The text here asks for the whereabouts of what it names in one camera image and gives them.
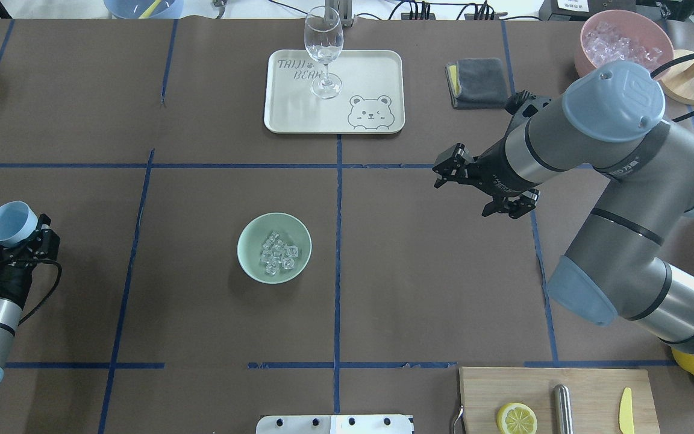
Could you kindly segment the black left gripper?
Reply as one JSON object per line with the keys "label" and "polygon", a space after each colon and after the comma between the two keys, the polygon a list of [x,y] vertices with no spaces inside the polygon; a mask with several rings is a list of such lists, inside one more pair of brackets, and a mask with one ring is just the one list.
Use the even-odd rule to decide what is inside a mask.
{"label": "black left gripper", "polygon": [[19,261],[7,263],[2,259],[4,247],[0,245],[0,298],[25,307],[37,264],[59,265],[60,237],[51,228],[51,219],[39,215],[35,230],[19,244]]}

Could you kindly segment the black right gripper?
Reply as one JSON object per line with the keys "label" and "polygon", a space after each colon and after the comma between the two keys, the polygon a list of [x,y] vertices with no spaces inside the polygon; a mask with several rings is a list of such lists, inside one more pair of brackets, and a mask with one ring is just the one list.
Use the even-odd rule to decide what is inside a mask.
{"label": "black right gripper", "polygon": [[530,182],[518,176],[510,166],[505,142],[499,140],[476,159],[464,143],[456,143],[441,152],[432,167],[437,176],[433,187],[440,189],[448,182],[476,185],[491,195],[491,202],[484,206],[482,217],[500,213],[507,214],[510,219],[520,219],[533,211],[540,192],[530,189]]}

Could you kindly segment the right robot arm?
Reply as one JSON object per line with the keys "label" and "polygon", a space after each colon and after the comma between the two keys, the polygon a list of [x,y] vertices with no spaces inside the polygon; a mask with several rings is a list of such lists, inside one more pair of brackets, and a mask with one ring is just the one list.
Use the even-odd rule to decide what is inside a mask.
{"label": "right robot arm", "polygon": [[436,159],[436,187],[491,197],[484,216],[517,219],[537,187],[590,164],[608,186],[547,283],[552,300],[601,327],[633,321],[694,355],[694,276],[658,257],[682,217],[694,218],[694,134],[666,120],[661,85],[645,67],[612,61],[556,99],[517,93],[504,137],[473,157],[462,143]]}

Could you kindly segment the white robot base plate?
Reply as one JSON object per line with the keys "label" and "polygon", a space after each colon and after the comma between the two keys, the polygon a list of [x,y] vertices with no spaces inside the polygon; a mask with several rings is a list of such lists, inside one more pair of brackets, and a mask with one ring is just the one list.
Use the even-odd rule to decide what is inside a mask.
{"label": "white robot base plate", "polygon": [[414,433],[413,417],[390,414],[268,415],[256,433]]}

